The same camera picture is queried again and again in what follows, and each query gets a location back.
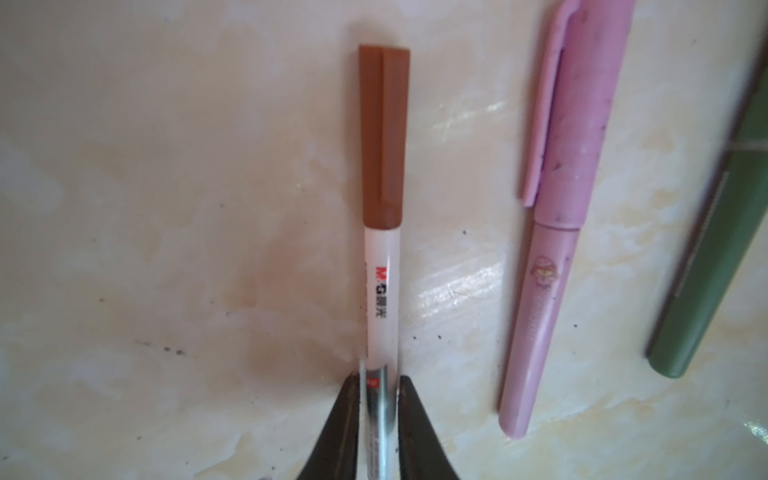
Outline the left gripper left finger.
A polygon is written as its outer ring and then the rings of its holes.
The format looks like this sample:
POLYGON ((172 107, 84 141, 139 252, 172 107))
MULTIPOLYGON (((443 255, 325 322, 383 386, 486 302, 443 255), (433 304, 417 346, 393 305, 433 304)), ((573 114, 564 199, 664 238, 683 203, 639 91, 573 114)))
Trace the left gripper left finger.
POLYGON ((344 381, 298 480, 355 480, 360 432, 360 375, 344 381))

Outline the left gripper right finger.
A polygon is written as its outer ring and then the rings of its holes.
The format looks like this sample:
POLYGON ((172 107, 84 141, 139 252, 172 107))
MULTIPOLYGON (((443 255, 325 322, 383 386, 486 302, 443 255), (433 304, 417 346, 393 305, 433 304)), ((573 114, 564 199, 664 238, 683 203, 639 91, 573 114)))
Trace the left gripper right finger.
POLYGON ((402 480, 459 479, 408 376, 399 382, 398 442, 402 480))

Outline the white pen brown end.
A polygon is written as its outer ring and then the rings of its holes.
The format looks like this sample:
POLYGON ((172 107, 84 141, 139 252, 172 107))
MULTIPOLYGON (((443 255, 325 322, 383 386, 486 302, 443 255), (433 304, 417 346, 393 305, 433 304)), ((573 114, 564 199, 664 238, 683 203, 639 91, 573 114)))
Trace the white pen brown end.
POLYGON ((399 361, 400 240, 398 228, 364 229, 367 477, 395 477, 399 361))

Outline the brown pen cap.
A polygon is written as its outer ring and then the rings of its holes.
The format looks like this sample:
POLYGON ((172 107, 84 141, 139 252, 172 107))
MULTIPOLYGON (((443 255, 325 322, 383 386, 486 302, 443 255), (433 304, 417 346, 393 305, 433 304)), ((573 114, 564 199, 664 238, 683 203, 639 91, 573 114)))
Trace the brown pen cap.
POLYGON ((410 51, 358 47, 363 222, 401 226, 404 198, 410 51))

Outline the dark green pen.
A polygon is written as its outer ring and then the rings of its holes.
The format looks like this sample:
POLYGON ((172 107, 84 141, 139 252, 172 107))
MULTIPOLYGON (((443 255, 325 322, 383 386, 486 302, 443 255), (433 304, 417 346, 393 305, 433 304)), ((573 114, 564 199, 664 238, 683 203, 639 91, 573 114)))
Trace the dark green pen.
POLYGON ((767 210, 767 143, 734 143, 691 234, 646 349, 660 375, 682 377, 767 210))

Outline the pink pen cap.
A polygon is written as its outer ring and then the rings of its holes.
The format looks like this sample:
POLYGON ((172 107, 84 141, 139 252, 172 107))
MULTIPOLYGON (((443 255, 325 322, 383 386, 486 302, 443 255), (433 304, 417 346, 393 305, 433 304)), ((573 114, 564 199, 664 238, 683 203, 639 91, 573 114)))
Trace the pink pen cap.
POLYGON ((545 41, 522 202, 536 223, 583 227, 632 24, 632 1, 564 1, 545 41))

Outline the pink pen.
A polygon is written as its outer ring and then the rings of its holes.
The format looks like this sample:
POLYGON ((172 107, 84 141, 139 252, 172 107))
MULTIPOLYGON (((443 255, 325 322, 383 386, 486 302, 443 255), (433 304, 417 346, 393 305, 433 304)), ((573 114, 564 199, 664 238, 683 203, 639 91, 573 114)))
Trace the pink pen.
POLYGON ((533 228, 499 407, 499 425, 512 439, 528 430, 579 234, 533 228))

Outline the dark green pen cap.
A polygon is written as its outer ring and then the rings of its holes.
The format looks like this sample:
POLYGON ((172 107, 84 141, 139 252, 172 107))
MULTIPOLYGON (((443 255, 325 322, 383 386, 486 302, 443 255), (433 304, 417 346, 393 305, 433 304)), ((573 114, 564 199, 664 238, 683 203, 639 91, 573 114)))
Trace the dark green pen cap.
POLYGON ((747 92, 739 105, 729 151, 767 151, 767 40, 763 41, 747 92))

